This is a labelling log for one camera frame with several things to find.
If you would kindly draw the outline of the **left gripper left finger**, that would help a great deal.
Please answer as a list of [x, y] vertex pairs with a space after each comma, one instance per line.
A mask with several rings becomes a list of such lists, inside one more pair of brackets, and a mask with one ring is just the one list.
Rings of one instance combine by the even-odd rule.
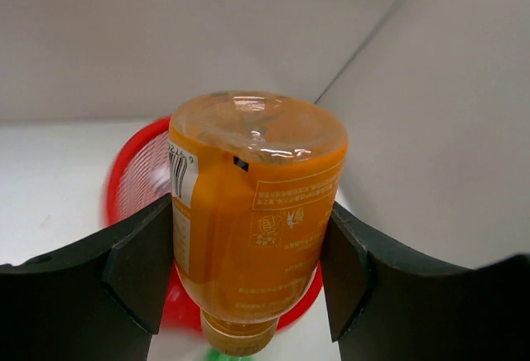
[[145, 360], [173, 263], [171, 197], [1, 267], [3, 360]]

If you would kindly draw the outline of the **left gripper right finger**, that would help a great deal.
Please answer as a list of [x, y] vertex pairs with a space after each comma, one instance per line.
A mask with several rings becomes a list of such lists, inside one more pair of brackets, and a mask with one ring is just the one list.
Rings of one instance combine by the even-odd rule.
[[320, 255], [343, 360], [526, 360], [529, 257], [469, 269], [420, 253], [335, 205]]

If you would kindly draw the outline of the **orange juice bottle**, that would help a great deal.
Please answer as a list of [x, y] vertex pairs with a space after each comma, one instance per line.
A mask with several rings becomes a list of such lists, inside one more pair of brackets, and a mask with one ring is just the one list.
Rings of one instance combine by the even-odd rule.
[[253, 355], [316, 274], [347, 131], [313, 103], [226, 91], [179, 106], [168, 146], [178, 276], [210, 345]]

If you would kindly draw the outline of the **green soda bottle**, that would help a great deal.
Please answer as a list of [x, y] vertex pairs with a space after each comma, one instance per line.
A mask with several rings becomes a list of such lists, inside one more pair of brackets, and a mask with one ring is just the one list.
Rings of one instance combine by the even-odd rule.
[[216, 349], [209, 349], [204, 356], [204, 361], [239, 361], [240, 357], [223, 354]]

